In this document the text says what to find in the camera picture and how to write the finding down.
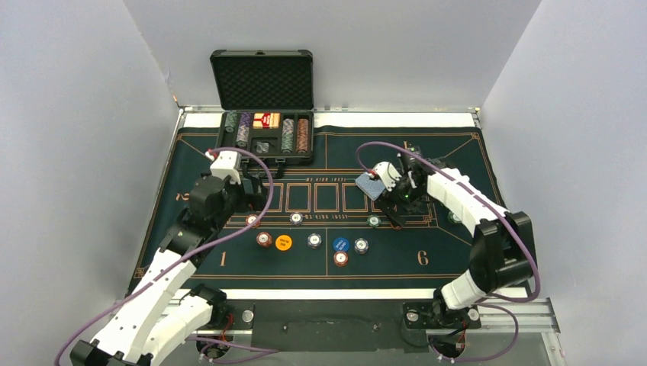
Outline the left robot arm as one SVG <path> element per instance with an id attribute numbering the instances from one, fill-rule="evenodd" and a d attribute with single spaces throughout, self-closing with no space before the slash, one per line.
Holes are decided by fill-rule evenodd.
<path id="1" fill-rule="evenodd" d="M 187 206 L 159 245 L 147 273 L 131 295 L 104 312 L 112 318 L 91 340 L 78 340 L 69 354 L 74 365 L 159 365 L 196 329 L 217 328 L 227 320 L 227 295 L 199 284 L 168 316 L 163 311 L 177 290 L 199 269 L 211 250 L 252 229 L 248 223 L 220 236 L 234 214 L 269 210 L 274 182 L 236 172 L 204 175 Z"/>

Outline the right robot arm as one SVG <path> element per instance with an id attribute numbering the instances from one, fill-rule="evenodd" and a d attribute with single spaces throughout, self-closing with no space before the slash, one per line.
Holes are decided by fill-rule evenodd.
<path id="1" fill-rule="evenodd" d="M 456 279 L 435 290 L 430 318 L 435 326 L 471 322 L 469 312 L 501 288 L 537 278 L 530 251 L 532 221 L 494 203 L 472 185 L 470 178 L 444 158 L 425 159 L 417 147 L 398 150 L 400 168 L 380 162 L 369 170 L 383 189 L 376 203 L 395 226 L 406 222 L 398 210 L 412 210 L 427 196 L 443 205 L 472 237 L 468 267 Z"/>

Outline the blue small blind button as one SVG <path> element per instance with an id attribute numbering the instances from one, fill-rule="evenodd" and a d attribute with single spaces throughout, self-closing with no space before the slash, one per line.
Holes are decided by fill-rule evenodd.
<path id="1" fill-rule="evenodd" d="M 348 252 L 349 248 L 350 242 L 345 237 L 338 237 L 333 241 L 333 249 L 335 252 Z"/>

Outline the blue playing card deck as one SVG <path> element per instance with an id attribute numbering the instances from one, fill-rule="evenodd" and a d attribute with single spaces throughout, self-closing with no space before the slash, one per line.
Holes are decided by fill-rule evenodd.
<path id="1" fill-rule="evenodd" d="M 355 185 L 370 201 L 378 200 L 386 190 L 385 184 L 379 178 L 373 179 L 367 172 L 355 179 Z"/>

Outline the orange poker chip stack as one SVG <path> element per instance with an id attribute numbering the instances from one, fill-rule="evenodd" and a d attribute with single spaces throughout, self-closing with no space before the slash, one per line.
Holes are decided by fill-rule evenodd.
<path id="1" fill-rule="evenodd" d="M 246 224 L 253 228 L 257 228 L 260 226 L 260 219 L 256 214 L 250 214 L 246 217 Z"/>

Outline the yellow big blind button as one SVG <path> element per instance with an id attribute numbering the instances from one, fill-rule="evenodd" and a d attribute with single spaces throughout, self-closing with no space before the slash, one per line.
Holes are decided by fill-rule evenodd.
<path id="1" fill-rule="evenodd" d="M 280 235 L 275 239 L 275 247 L 281 251 L 288 251 L 293 245 L 293 240 L 288 235 Z"/>

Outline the green poker chip stack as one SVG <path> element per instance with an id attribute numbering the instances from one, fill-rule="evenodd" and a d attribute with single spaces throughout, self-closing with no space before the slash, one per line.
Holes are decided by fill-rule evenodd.
<path id="1" fill-rule="evenodd" d="M 372 228 L 377 228 L 381 225 L 381 219 L 378 215 L 370 215 L 367 218 L 367 224 Z"/>

